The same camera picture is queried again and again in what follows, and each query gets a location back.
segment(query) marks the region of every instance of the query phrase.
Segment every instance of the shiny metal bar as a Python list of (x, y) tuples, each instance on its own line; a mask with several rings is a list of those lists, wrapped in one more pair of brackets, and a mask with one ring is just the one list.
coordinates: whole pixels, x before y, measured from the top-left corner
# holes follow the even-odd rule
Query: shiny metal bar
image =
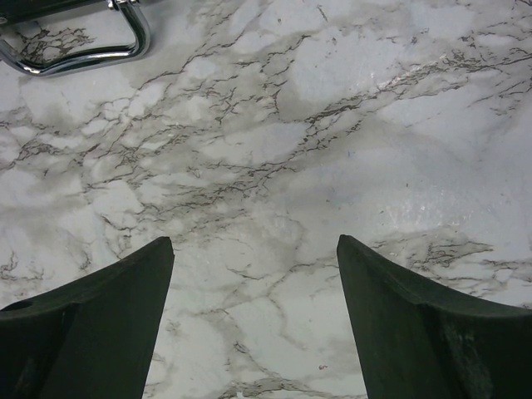
[(145, 20), (138, 2), (109, 1), (110, 8), (119, 11), (135, 34), (135, 42), (130, 45), (109, 46), (75, 52), (68, 56), (45, 63), (24, 59), (5, 40), (0, 40), (0, 60), (30, 76), (57, 76), (75, 71), (128, 62), (142, 57), (150, 47), (150, 26)]

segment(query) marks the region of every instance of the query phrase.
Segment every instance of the marble pattern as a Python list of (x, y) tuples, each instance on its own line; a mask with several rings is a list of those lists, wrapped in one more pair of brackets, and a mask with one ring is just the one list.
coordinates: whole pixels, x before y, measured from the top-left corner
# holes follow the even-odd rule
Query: marble pattern
[[(142, 61), (51, 79), (0, 63), (0, 305), (170, 236), (156, 399), (365, 398), (339, 234), (532, 306), (532, 3), (144, 9)], [(36, 59), (128, 40), (92, 11), (4, 35)]]

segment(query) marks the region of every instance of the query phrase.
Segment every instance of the marble surface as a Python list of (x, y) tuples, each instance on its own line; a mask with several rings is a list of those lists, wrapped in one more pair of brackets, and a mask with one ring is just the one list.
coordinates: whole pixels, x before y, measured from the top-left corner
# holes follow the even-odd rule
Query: marble surface
[[(144, 10), (142, 61), (51, 79), (0, 63), (0, 305), (170, 236), (156, 399), (366, 397), (340, 234), (532, 305), (530, 2)], [(91, 11), (4, 34), (37, 59), (129, 40)]]

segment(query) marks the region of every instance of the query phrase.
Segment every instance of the black object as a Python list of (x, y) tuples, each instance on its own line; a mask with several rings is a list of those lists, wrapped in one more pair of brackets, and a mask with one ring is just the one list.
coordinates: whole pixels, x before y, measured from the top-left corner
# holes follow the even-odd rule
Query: black object
[(103, 3), (102, 0), (0, 0), (0, 18), (11, 25), (96, 2)]
[(343, 291), (369, 399), (532, 398), (532, 312), (471, 297), (343, 235)]
[(0, 311), (0, 398), (141, 399), (173, 263), (159, 238)]

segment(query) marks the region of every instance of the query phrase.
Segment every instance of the chrome handle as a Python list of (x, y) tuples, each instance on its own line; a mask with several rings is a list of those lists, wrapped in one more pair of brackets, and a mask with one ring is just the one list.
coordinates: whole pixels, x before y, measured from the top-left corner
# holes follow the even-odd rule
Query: chrome handle
[(0, 40), (0, 60), (30, 76), (56, 76), (142, 57), (150, 47), (150, 26), (137, 7), (138, 0), (108, 0), (108, 5), (109, 9), (119, 11), (124, 16), (135, 34), (134, 43), (84, 50), (50, 62), (38, 63), (24, 59), (5, 40)]

